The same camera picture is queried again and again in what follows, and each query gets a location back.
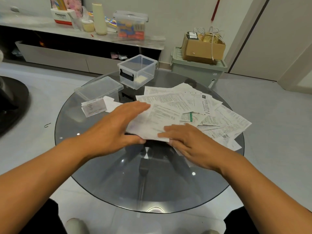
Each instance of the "clear plastic box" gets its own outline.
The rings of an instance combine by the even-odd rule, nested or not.
[[[96,80],[92,83],[74,89],[75,93],[86,101],[108,96],[119,102],[118,91],[123,89],[123,85],[109,76]]]
[[[149,21],[147,14],[115,11],[113,17],[116,20],[117,33],[120,38],[144,40],[145,22]]]
[[[157,60],[137,55],[118,63],[120,82],[135,90],[154,78]]]

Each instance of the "black handle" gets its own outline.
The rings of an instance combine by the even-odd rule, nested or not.
[[[122,69],[120,69],[120,76],[122,76],[123,78],[126,78],[128,80],[134,81],[134,76],[133,75],[129,75],[126,73],[122,72]]]

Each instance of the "cardboard box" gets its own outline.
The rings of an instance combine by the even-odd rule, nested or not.
[[[181,47],[183,60],[213,64],[211,47],[213,48],[214,60],[223,59],[225,43],[222,41],[219,41],[219,43],[202,42],[198,37],[195,38],[196,36],[184,35]]]

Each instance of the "hand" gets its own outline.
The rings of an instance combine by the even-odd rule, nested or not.
[[[128,145],[144,144],[146,140],[141,137],[124,133],[129,122],[149,107],[150,104],[139,101],[120,105],[85,133],[73,139],[89,158],[108,155]]]
[[[202,168],[219,171],[233,152],[190,124],[165,126],[164,130],[158,137],[170,138],[169,145]]]

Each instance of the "green storage bin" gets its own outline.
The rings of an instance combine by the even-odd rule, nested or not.
[[[227,70],[227,65],[222,60],[218,60],[216,65],[183,60],[180,47],[175,47],[171,56],[172,72],[182,74],[209,88],[213,88]]]

